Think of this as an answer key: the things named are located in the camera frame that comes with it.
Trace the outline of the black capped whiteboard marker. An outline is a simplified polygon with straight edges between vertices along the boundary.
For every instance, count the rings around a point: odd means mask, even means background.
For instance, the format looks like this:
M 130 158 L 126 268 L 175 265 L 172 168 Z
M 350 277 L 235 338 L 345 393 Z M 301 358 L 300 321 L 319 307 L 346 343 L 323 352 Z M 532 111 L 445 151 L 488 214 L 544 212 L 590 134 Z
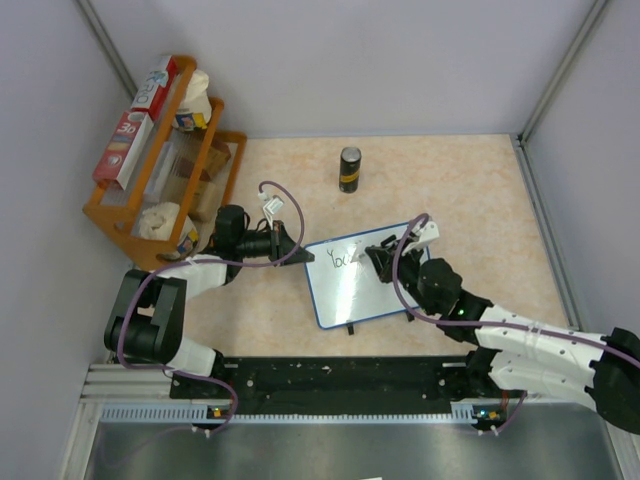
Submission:
M 355 251 L 351 257 L 350 262 L 359 263 L 359 262 L 365 261 L 367 258 L 368 258 L 368 255 L 366 254 L 365 251 Z

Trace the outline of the blue framed whiteboard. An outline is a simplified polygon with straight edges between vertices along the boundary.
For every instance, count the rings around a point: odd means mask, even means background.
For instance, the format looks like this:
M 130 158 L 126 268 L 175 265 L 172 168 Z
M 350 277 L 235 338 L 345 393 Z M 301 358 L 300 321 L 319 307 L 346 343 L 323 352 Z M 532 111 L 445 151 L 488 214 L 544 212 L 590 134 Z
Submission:
M 393 286 L 379 281 L 369 258 L 359 263 L 350 260 L 355 251 L 365 251 L 390 235 L 401 237 L 406 227 L 400 223 L 305 246 L 315 255 L 315 261 L 305 265 L 305 273 L 321 329 L 346 327 L 405 310 Z

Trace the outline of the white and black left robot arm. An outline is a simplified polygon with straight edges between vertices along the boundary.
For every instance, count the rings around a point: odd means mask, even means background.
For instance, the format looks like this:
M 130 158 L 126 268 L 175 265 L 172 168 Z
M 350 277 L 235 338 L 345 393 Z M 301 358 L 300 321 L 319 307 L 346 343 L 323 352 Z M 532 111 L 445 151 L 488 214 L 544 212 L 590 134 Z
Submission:
M 210 245 L 191 259 L 160 273 L 128 271 L 104 333 L 111 352 L 131 362 L 147 362 L 192 375 L 205 396 L 226 387 L 222 354 L 184 334 L 188 300 L 231 283 L 247 267 L 247 259 L 268 259 L 274 266 L 311 263 L 315 255 L 298 246 L 284 223 L 265 220 L 249 227 L 239 205 L 218 210 Z

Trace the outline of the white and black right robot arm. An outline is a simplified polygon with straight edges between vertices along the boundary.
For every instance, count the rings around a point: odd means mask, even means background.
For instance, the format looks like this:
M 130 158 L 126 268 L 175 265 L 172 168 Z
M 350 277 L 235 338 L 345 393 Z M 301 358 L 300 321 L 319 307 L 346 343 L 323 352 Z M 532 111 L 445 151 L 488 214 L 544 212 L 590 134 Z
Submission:
M 476 394 L 496 389 L 542 394 L 582 405 L 626 432 L 639 431 L 639 338 L 534 321 L 465 290 L 442 258 L 403 253 L 391 236 L 368 246 L 377 277 L 393 287 L 411 316 L 475 346 L 466 380 Z

